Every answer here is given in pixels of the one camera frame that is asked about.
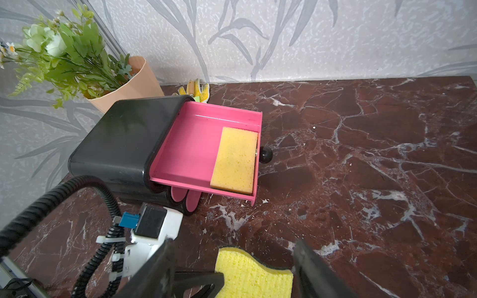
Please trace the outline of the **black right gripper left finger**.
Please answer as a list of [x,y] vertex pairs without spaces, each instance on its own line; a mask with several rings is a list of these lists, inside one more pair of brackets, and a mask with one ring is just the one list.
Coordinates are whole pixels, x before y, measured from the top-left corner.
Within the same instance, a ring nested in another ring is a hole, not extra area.
[[173,249],[173,240],[166,239],[134,277],[113,297],[170,298],[176,263]]

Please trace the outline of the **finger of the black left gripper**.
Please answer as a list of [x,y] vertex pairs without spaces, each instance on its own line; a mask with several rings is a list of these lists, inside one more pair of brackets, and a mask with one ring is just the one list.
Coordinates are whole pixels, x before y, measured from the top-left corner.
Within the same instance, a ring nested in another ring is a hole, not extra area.
[[174,298],[183,298],[186,291],[198,288],[193,298],[215,298],[224,286],[224,275],[214,271],[180,270],[174,275],[171,294]]

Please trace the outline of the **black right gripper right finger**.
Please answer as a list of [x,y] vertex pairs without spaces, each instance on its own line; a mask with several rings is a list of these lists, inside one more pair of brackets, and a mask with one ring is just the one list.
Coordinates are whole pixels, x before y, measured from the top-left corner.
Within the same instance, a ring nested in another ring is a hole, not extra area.
[[301,298],[357,298],[304,240],[296,242],[293,258]]

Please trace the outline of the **yellow wavy scrub sponge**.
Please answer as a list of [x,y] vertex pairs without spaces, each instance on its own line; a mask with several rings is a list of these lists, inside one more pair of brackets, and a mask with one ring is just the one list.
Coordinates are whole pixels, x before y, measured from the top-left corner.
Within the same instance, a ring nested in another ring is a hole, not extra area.
[[221,248],[217,254],[215,271],[224,275],[219,298],[290,298],[293,273],[288,269],[272,269],[247,252],[235,248]]

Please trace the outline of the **pink top drawer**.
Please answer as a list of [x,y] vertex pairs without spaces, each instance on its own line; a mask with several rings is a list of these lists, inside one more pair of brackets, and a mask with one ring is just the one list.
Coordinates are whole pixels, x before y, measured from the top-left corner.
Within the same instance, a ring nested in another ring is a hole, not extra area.
[[[262,112],[194,101],[184,103],[151,165],[150,180],[162,185],[234,197],[254,205],[257,197],[262,119]],[[258,134],[253,192],[250,195],[213,189],[210,186],[222,129],[225,127]]]

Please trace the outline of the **black drawer cabinet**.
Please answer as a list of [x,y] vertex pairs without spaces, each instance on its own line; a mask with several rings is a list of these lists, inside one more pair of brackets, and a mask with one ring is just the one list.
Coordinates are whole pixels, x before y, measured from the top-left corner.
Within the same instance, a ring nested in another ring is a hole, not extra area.
[[185,214],[185,199],[173,204],[170,186],[150,180],[149,171],[189,95],[115,102],[70,155],[74,176],[95,176],[126,204],[169,207]]

